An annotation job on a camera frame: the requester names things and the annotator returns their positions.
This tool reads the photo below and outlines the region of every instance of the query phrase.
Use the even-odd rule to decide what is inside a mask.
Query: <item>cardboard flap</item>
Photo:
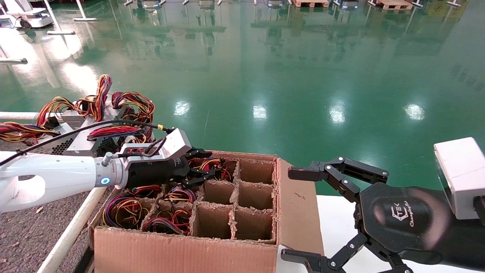
[[[269,273],[276,267],[275,245],[99,227],[94,233],[96,273]]]
[[[288,168],[291,165],[281,158],[278,159],[277,166],[277,244],[323,255],[315,183],[288,178]]]

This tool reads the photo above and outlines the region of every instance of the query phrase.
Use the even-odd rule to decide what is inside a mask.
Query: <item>wooden pallet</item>
[[[413,8],[411,3],[404,0],[370,0],[369,3],[385,10],[410,10]]]
[[[328,0],[292,0],[292,2],[297,7],[301,7],[303,5],[308,5],[310,8],[314,8],[315,6],[322,6],[324,8],[328,8]]]

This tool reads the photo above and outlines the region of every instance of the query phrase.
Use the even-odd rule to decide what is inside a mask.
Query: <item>white robot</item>
[[[3,7],[3,18],[11,20],[15,28],[42,28],[53,23],[45,8],[32,8],[27,0],[5,0],[8,11]]]

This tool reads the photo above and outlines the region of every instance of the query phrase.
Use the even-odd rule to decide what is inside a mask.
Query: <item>white table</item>
[[[354,229],[355,204],[340,196],[319,195],[317,201],[323,249],[325,255],[331,257],[357,234]],[[414,273],[478,272],[445,265],[422,265],[411,261],[404,262]],[[391,269],[388,263],[379,260],[367,248],[362,248],[343,268],[347,273],[377,273]],[[304,265],[286,262],[278,257],[276,273],[307,273],[307,270]]]

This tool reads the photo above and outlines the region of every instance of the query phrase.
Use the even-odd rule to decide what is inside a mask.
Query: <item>white robotic arm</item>
[[[143,144],[125,144],[120,153],[143,149]],[[175,129],[152,157],[130,156],[111,159],[51,154],[22,155],[0,167],[0,213],[25,209],[55,201],[94,187],[124,188],[132,163],[177,159],[191,149],[185,133]],[[0,152],[0,160],[16,152]],[[19,176],[34,175],[27,180]]]

